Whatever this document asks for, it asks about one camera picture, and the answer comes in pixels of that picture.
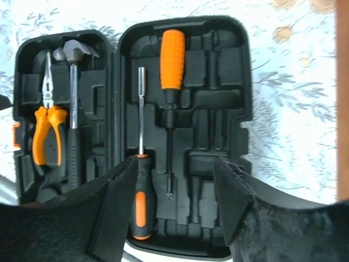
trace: black plastic tool case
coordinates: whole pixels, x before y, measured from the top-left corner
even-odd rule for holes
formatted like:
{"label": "black plastic tool case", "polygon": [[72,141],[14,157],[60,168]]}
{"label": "black plastic tool case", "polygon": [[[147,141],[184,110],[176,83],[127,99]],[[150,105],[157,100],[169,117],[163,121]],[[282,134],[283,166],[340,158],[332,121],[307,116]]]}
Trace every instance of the black plastic tool case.
{"label": "black plastic tool case", "polygon": [[[184,32],[186,54],[172,138],[173,198],[168,200],[167,132],[159,55],[163,32],[173,28]],[[37,54],[53,51],[70,39],[88,44],[100,54],[100,58],[86,56],[79,66],[86,163],[83,182],[137,153],[137,69],[146,67],[144,146],[145,153],[153,159],[157,221],[151,238],[137,241],[129,234],[128,243],[143,251],[174,257],[227,259],[230,251],[222,236],[212,172],[216,156],[228,157],[247,172],[251,169],[250,163],[241,158],[248,152],[248,131],[240,123],[251,120],[252,115],[249,45],[242,25],[222,16],[141,23],[122,35],[117,50],[98,31],[47,35],[26,41],[17,53],[14,90],[14,119],[21,123],[15,132],[15,142],[21,146],[15,153],[21,203],[47,201],[68,190],[67,181],[57,174],[45,177],[36,172],[31,143],[34,112],[41,105],[44,72]],[[68,65],[53,61],[52,74],[55,103],[69,110]],[[51,131],[45,144],[51,165],[57,159],[55,143]]]}

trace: open tool case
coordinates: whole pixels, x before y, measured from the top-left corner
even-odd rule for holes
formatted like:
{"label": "open tool case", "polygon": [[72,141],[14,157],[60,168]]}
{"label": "open tool case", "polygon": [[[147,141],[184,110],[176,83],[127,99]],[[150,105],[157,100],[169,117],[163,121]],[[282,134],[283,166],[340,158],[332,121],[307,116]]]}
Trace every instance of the open tool case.
{"label": "open tool case", "polygon": [[[185,69],[173,131],[173,198],[166,196],[166,139],[164,94],[160,88],[161,37],[167,29],[185,34]],[[14,120],[17,180],[21,203],[48,201],[66,192],[67,180],[35,170],[31,143],[34,112],[41,106],[43,50],[53,51],[76,39],[93,47],[99,58],[85,56],[79,65],[83,182],[103,175],[112,166],[138,152],[138,67],[147,68],[145,98],[145,153],[152,163],[157,195],[154,233],[144,241],[128,235],[137,249],[191,259],[225,260],[219,207],[213,184],[213,162],[225,156],[250,173],[241,158],[248,152],[251,76],[248,37],[242,25],[229,17],[208,16],[141,23],[129,28],[115,50],[97,31],[46,35],[26,41],[18,50],[15,71]],[[69,111],[69,66],[52,59],[55,104]],[[45,143],[47,162],[57,162],[55,134]]]}

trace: metal shaft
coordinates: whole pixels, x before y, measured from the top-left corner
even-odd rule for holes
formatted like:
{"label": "metal shaft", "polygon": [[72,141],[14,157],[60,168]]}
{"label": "metal shaft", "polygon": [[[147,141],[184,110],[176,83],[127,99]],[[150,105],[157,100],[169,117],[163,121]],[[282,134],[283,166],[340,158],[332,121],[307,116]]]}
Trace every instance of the metal shaft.
{"label": "metal shaft", "polygon": [[138,97],[139,97],[139,154],[144,154],[144,100],[146,95],[146,68],[138,68]]}
{"label": "metal shaft", "polygon": [[78,118],[78,95],[77,95],[77,65],[72,64],[70,66],[70,128],[77,128]]}

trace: white floral tablecloth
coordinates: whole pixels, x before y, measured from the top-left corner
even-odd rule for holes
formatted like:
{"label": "white floral tablecloth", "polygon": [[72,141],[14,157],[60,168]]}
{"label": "white floral tablecloth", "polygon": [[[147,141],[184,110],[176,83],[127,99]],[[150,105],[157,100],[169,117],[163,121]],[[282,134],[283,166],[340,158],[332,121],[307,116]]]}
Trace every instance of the white floral tablecloth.
{"label": "white floral tablecloth", "polygon": [[[18,47],[28,38],[98,29],[117,45],[135,23],[228,15],[248,31],[254,96],[252,174],[322,203],[336,200],[335,0],[2,0],[0,93],[13,98]],[[0,112],[0,174],[15,181],[11,109]]]}

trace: screwdriver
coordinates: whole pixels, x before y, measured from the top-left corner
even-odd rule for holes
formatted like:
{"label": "screwdriver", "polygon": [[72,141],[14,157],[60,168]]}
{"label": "screwdriver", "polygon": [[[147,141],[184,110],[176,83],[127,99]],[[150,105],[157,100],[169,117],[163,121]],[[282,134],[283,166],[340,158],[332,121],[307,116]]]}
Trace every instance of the screwdriver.
{"label": "screwdriver", "polygon": [[184,33],[166,30],[160,54],[160,81],[164,90],[167,129],[167,197],[172,198],[172,132],[175,128],[175,110],[177,96],[181,89],[185,56]]}
{"label": "screwdriver", "polygon": [[155,193],[152,186],[152,160],[144,154],[144,102],[146,94],[146,68],[138,68],[139,93],[139,153],[136,197],[131,212],[131,232],[137,240],[145,240],[152,234],[155,218]]}

